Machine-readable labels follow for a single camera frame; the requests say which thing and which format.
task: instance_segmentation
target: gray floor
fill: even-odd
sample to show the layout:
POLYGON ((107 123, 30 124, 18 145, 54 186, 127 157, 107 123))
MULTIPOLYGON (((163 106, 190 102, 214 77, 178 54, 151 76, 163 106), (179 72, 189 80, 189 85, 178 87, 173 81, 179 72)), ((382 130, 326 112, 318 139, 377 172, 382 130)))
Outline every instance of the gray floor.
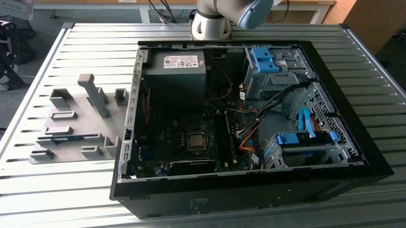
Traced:
MULTIPOLYGON (((141 23, 138 10, 58 10, 58 18, 50 18, 49 10, 35 10, 35 17, 31 21, 37 36, 29 43, 37 53, 35 59, 19 66, 19 75, 30 84, 34 80, 49 50, 54 44, 61 28, 66 22, 77 23, 141 23)), ((174 10, 174 16, 179 23, 189 22, 189 10, 174 10)), ((158 15, 151 11, 153 23, 161 23, 158 15)), ((401 86, 406 88, 406 41, 400 43, 392 39, 380 52, 378 60, 390 61, 388 70, 401 86)), ((7 127, 14 117, 15 111, 25 98, 27 88, 7 92, 0 92, 0 127, 7 127)))

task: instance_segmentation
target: blue latch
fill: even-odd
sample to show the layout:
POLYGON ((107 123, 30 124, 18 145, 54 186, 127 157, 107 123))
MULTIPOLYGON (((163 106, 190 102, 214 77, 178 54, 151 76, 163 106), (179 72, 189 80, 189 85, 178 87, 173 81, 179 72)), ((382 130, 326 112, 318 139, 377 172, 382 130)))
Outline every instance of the blue latch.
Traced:
POLYGON ((306 131, 310 134, 310 138, 314 138, 317 135, 313 131, 312 121, 310 121, 310 111, 308 108, 301 108, 300 111, 300 131, 305 131, 305 125, 306 125, 306 131))
POLYGON ((273 57, 268 47, 254 47, 253 51, 253 60, 258 65, 260 73, 278 73, 280 67, 276 65, 273 57))
POLYGON ((281 134, 284 139, 284 144, 300 144, 300 139, 296 133, 281 134))
POLYGON ((336 132, 330 132, 330 137, 332 137, 334 142, 338 141, 338 136, 337 136, 336 132))
POLYGON ((277 135, 278 145, 300 144, 300 138, 296 133, 282 133, 277 135))
POLYGON ((278 145, 282 145, 284 144, 284 141, 282 141, 282 138, 280 135, 277 135, 277 142, 278 142, 278 145))
POLYGON ((268 153, 272 151, 272 148, 269 147, 265 153, 265 158, 268 157, 268 153))

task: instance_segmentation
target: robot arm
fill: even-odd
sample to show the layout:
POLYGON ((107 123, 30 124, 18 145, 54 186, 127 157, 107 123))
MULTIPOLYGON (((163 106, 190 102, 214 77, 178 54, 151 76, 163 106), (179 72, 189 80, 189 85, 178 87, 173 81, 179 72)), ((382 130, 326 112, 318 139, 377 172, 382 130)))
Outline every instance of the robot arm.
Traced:
POLYGON ((264 22, 273 7, 273 0, 198 0, 193 36, 200 40, 230 37, 232 20, 244 29, 254 29, 264 22))

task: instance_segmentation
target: desk leg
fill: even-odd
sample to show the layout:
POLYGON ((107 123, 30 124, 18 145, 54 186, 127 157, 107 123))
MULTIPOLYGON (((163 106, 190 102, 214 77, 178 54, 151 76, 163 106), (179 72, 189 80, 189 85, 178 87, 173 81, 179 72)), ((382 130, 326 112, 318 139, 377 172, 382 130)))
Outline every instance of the desk leg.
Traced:
POLYGON ((139 14, 142 23, 151 23, 150 20, 150 5, 139 4, 139 14))
POLYGON ((50 9, 49 10, 49 12, 50 12, 50 18, 57 18, 57 10, 55 9, 50 9))
POLYGON ((324 22, 329 9, 330 9, 330 5, 320 6, 320 8, 312 18, 310 24, 321 24, 324 22))

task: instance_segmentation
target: aluminum slotted table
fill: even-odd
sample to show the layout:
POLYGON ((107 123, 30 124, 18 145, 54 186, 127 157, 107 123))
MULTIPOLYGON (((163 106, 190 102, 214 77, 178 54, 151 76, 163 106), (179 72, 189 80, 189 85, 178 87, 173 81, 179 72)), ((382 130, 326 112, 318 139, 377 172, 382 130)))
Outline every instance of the aluminum slotted table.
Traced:
POLYGON ((81 73, 106 93, 130 89, 138 41, 189 40, 187 24, 66 24, 0 142, 0 227, 405 227, 406 95, 350 29, 234 27, 236 40, 312 40, 396 175, 332 200, 289 207, 139 220, 110 201, 114 160, 33 165, 53 89, 83 94, 81 73))

